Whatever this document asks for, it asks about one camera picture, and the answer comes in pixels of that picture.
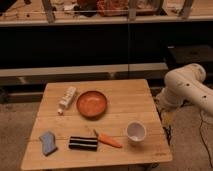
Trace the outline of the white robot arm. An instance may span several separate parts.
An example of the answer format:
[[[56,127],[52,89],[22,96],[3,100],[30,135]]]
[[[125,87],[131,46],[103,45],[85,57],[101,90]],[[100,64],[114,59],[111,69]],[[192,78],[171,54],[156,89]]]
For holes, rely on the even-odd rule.
[[[160,106],[170,110],[188,100],[213,117],[213,89],[203,84],[205,79],[206,71],[197,63],[169,71],[164,77],[165,87],[157,95]]]

